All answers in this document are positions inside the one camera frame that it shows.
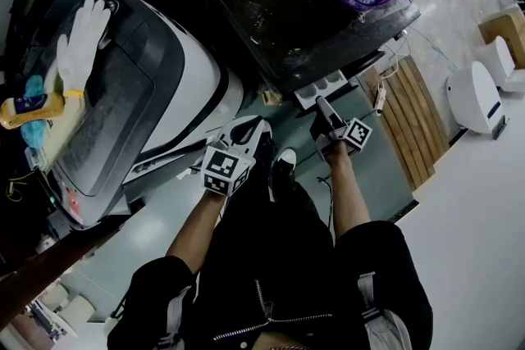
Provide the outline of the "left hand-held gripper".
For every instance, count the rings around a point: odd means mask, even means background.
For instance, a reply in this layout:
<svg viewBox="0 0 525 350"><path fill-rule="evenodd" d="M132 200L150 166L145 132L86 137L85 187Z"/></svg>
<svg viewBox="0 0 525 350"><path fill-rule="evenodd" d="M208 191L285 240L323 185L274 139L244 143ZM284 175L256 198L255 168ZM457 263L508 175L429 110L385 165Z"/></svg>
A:
<svg viewBox="0 0 525 350"><path fill-rule="evenodd" d="M248 179L254 153L265 129L261 116L241 116L224 125L204 154L200 170L203 187L232 196Z"/></svg>

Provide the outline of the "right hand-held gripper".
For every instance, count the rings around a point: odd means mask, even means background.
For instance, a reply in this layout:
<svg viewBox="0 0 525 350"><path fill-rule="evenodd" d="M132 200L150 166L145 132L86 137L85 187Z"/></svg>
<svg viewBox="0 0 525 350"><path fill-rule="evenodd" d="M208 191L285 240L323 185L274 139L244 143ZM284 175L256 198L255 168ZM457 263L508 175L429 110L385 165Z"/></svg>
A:
<svg viewBox="0 0 525 350"><path fill-rule="evenodd" d="M361 120L344 121L323 97L316 98L317 116L310 128L315 147L325 159L338 142L344 142L349 152L360 152L368 141L372 129Z"/></svg>

